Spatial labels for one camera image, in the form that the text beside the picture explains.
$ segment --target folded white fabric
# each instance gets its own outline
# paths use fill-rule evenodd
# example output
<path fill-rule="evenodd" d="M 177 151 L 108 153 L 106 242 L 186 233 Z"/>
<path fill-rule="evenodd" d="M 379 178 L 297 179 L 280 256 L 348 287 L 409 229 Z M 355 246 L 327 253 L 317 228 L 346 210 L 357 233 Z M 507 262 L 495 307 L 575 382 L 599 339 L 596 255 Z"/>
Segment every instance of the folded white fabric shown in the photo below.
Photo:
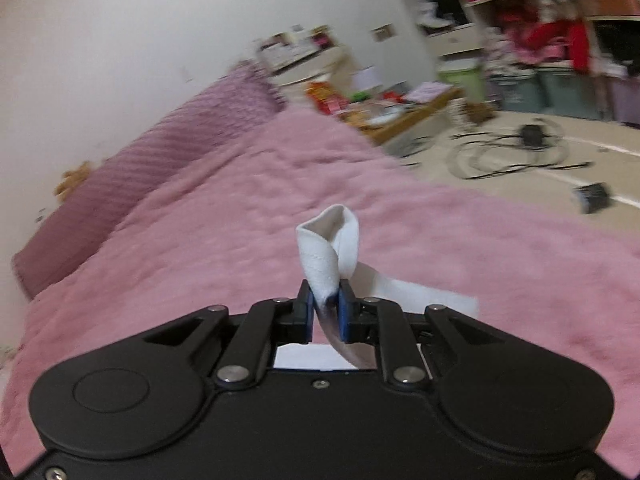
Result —
<path fill-rule="evenodd" d="M 428 305 L 439 303 L 467 316 L 478 316 L 475 298 L 394 280 L 359 262 L 358 219 L 343 205 L 332 205 L 300 224 L 296 235 L 300 263 L 318 305 L 320 326 L 338 353 L 358 368 L 375 368 L 376 360 L 371 346 L 347 345 L 340 341 L 334 302 L 327 300 L 337 294 L 341 279 L 350 281 L 357 297 L 375 296 L 395 301 L 406 312 L 421 314 Z"/>

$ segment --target green storage bin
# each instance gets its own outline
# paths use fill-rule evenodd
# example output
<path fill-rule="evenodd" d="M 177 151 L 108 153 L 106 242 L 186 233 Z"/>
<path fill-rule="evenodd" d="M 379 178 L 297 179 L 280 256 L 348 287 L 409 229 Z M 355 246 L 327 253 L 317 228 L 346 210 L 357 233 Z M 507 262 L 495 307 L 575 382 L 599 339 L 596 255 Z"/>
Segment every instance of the green storage bin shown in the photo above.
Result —
<path fill-rule="evenodd" d="M 552 113 L 579 119 L 599 119 L 598 102 L 591 78 L 571 68 L 540 68 L 540 77 Z"/>
<path fill-rule="evenodd" d="M 503 110 L 539 114 L 546 108 L 545 93 L 533 70 L 519 75 L 492 76 L 489 82 L 497 89 Z"/>
<path fill-rule="evenodd" d="M 483 103 L 486 99 L 478 59 L 445 61 L 438 67 L 438 78 L 445 83 L 462 86 L 471 102 Z"/>

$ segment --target white wall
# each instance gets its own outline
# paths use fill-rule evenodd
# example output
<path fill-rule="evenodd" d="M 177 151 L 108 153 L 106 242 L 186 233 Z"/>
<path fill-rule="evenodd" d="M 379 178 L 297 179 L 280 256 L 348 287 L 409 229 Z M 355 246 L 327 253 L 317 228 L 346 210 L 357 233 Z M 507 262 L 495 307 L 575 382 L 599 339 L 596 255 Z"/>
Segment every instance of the white wall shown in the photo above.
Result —
<path fill-rule="evenodd" d="M 10 255 L 60 173 L 100 161 L 226 72 L 258 37 L 329 23 L 386 82 L 433 75 L 397 0 L 11 0 L 0 9 L 0 342 L 24 304 Z M 393 23 L 398 37 L 369 31 Z"/>

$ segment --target screw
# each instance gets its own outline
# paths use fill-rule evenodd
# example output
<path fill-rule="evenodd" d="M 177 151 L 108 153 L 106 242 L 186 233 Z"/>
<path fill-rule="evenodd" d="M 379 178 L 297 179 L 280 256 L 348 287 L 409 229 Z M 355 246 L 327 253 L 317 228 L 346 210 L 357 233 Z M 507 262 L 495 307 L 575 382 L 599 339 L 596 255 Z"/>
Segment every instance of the screw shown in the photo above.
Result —
<path fill-rule="evenodd" d="M 416 366 L 402 366 L 394 371 L 394 379 L 404 384 L 419 383 L 427 373 Z"/>
<path fill-rule="evenodd" d="M 326 388 L 329 387 L 329 381 L 325 380 L 325 379 L 318 379 L 317 381 L 314 381 L 312 386 L 316 389 L 316 390 L 324 390 Z"/>
<path fill-rule="evenodd" d="M 249 370 L 239 365 L 223 366 L 218 370 L 218 378 L 225 383 L 239 383 L 249 376 Z"/>
<path fill-rule="evenodd" d="M 593 469 L 583 469 L 575 476 L 575 480 L 596 480 L 596 473 Z"/>
<path fill-rule="evenodd" d="M 66 480 L 66 473 L 59 467 L 50 467 L 44 473 L 46 480 Z"/>

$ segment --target pink blanket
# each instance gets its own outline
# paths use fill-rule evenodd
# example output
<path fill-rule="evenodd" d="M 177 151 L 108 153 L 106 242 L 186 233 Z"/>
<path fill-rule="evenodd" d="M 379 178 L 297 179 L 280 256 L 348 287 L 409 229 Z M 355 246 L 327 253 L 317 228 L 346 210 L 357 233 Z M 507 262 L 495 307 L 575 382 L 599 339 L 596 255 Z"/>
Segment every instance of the pink blanket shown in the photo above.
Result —
<path fill-rule="evenodd" d="M 295 109 L 150 193 L 33 301 L 2 412 L 12 468 L 42 450 L 27 399 L 43 370 L 208 304 L 244 312 L 295 294 L 294 227 L 332 203 L 359 216 L 361 261 L 477 296 L 485 322 L 599 371 L 616 394 L 600 452 L 628 475 L 640 470 L 640 244 L 418 182 L 355 131 Z"/>

